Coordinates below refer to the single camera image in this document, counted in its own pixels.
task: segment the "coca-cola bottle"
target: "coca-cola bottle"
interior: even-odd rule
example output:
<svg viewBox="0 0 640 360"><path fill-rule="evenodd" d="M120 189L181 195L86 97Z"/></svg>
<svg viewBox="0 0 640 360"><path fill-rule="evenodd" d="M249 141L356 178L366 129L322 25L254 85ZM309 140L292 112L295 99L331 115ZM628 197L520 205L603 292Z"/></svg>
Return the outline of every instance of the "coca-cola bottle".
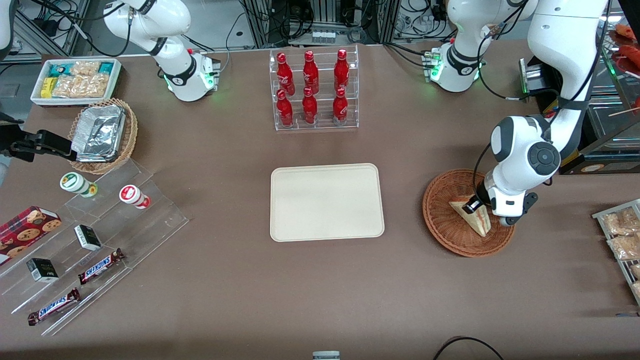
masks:
<svg viewBox="0 0 640 360"><path fill-rule="evenodd" d="M344 97L344 88L340 87L335 91L333 100L333 123L336 126L343 126L347 122L347 106L349 103Z"/></svg>
<svg viewBox="0 0 640 360"><path fill-rule="evenodd" d="M283 89L278 89L276 93L278 96L278 102L276 102L276 107L278 108L278 116L280 116L280 121L282 126L284 127L292 127L293 126L293 108L291 107L291 103L287 99L287 94Z"/></svg>
<svg viewBox="0 0 640 360"><path fill-rule="evenodd" d="M320 91L320 78L318 75L318 65L314 61L314 52L305 51L305 67L302 69L305 77L305 86L311 88L314 94Z"/></svg>
<svg viewBox="0 0 640 360"><path fill-rule="evenodd" d="M302 108L305 112L305 122L309 125L316 123L318 115L318 102L314 97L313 90L307 86L305 88L305 98L302 99Z"/></svg>
<svg viewBox="0 0 640 360"><path fill-rule="evenodd" d="M289 96L293 96L296 93L296 86L293 85L293 71L287 64L287 56L284 53L278 53L276 56L278 60L278 82L280 88L283 88Z"/></svg>
<svg viewBox="0 0 640 360"><path fill-rule="evenodd" d="M347 62L347 51L338 50L338 61L333 68L333 86L336 90L346 88L349 85L349 63Z"/></svg>

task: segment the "wicker basket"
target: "wicker basket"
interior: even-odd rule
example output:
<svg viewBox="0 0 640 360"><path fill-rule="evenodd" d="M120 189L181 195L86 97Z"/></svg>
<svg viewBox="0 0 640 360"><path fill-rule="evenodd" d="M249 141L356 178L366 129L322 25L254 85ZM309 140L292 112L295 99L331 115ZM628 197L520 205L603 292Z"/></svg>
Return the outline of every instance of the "wicker basket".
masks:
<svg viewBox="0 0 640 360"><path fill-rule="evenodd" d="M459 168L437 176L424 192L422 214L431 234L444 247L456 254L477 258L502 250L513 236L515 226L500 225L499 218L489 210L491 231L483 238L449 205L456 196L473 194L472 175L472 170ZM477 173L476 181L479 183L482 179L484 174Z"/></svg>
<svg viewBox="0 0 640 360"><path fill-rule="evenodd" d="M127 112L127 117L125 119L125 128L123 130L122 140L120 142L120 154L118 155L116 160L112 161L111 163L81 163L80 161L69 161L71 163L71 166L78 171L88 172L95 175L102 175L109 170L113 170L114 168L122 166L133 153L133 148L136 146L136 136L138 135L138 120L136 119L136 114L133 113L126 102L120 99L109 99L107 101L96 102L95 104L90 105L90 107L107 105L121 106ZM71 126L71 131L69 131L68 136L69 140L73 140L74 138L74 134L76 133L76 126L78 125L78 120L80 119L80 114L76 116L76 120Z"/></svg>

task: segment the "red cookie box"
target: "red cookie box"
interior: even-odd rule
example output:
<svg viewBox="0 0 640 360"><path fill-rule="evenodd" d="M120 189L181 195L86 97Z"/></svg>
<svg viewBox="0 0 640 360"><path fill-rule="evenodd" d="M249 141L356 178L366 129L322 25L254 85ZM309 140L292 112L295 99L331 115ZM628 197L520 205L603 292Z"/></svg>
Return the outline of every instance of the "red cookie box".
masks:
<svg viewBox="0 0 640 360"><path fill-rule="evenodd" d="M31 206L0 225L0 265L18 256L61 224L58 214Z"/></svg>

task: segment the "brown table surface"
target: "brown table surface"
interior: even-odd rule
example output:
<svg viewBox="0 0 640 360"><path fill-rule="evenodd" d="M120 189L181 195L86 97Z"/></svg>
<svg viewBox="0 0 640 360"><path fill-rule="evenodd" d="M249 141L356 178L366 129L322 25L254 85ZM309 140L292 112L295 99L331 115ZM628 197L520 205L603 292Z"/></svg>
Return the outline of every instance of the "brown table surface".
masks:
<svg viewBox="0 0 640 360"><path fill-rule="evenodd" d="M167 91L151 57L121 58L119 97L140 123L133 157L192 220L53 337L0 304L0 358L431 359L469 335L506 359L637 359L640 319L614 317L637 307L590 214L638 198L638 176L558 176L503 251L457 256L425 226L426 186L472 168L503 117L537 109L479 82L450 94L382 46L359 51L360 128L296 135L273 129L268 51L233 53L218 92L193 103ZM524 41L496 42L483 74L515 94L517 60L530 55ZM27 129L65 135L77 112L33 106ZM269 237L274 169L368 162L380 170L382 236ZM487 156L481 170L494 164ZM0 222L60 207L68 170L53 156L13 161Z"/></svg>

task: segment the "clear acrylic display stand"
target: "clear acrylic display stand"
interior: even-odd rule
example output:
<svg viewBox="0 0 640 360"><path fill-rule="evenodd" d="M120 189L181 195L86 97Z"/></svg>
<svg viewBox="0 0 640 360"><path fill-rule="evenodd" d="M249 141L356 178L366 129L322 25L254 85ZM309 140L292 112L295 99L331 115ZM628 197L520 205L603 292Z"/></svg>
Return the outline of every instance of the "clear acrylic display stand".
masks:
<svg viewBox="0 0 640 360"><path fill-rule="evenodd" d="M613 239L614 237L616 237L616 235L611 234L607 226L605 226L605 223L603 220L604 216L611 213L617 213L627 208L632 208L636 213L636 217L640 218L640 199L624 203L620 206L616 206L615 208L607 209L599 213L595 213L591 216L592 218L598 220L598 223L602 228L602 232L607 237L607 241ZM622 274L625 276L625 279L627 280L627 284L629 285L629 287L631 287L631 284L633 284L634 282L640 280L640 279L636 279L636 277L634 276L634 274L631 272L631 269L630 269L631 266L634 266L640 263L639 260L620 260L615 256L615 251L614 251L614 257L616 258L616 261L618 262L618 265L620 266L620 269L622 270ZM631 289L631 292L634 294L634 297L636 298L636 303L640 306L640 297L638 297L638 294L636 294L636 292L633 291L633 289Z"/></svg>
<svg viewBox="0 0 640 360"><path fill-rule="evenodd" d="M25 326L30 313L78 288L80 303L65 307L33 327L41 335L60 331L189 221L160 192L151 174L133 160L109 171L95 183L98 185L96 196L86 199L76 195L57 211L63 225L53 235L38 241L22 252L20 258L0 268L2 301L12 309L12 314L24 318ZM118 193L127 184L139 187L151 198L151 205L137 209L120 201ZM80 246L74 232L79 224L93 228L102 243L99 251ZM121 248L126 258L81 286L78 274L117 248ZM51 260L60 278L50 284L34 281L26 265L31 258Z"/></svg>
<svg viewBox="0 0 640 360"><path fill-rule="evenodd" d="M333 100L335 99L335 88L333 87L333 68L338 58L338 50L345 49L347 51L347 62L349 63L349 85L346 89L345 97L349 102L347 108L347 120L343 126L336 126L333 123ZM342 47L315 47L312 49L314 58L318 65L320 77L320 91L315 95L318 103L317 122L309 125L305 122L302 110L302 99L304 98L303 89L305 88L305 80L302 75L302 69L305 66L305 56L303 53L294 53L289 49L271 50L269 54L269 77L271 79L271 101L273 103L273 118L277 131L299 131L299 130L340 130L345 128L357 128L360 124L358 111L358 98L360 97L358 82L358 47L342 46ZM280 88L278 82L278 62L276 55L285 53L287 55L287 63L293 71L293 83L296 85L296 93L289 97L291 106L293 107L293 126L284 127L278 116L278 108L276 102L276 91Z"/></svg>

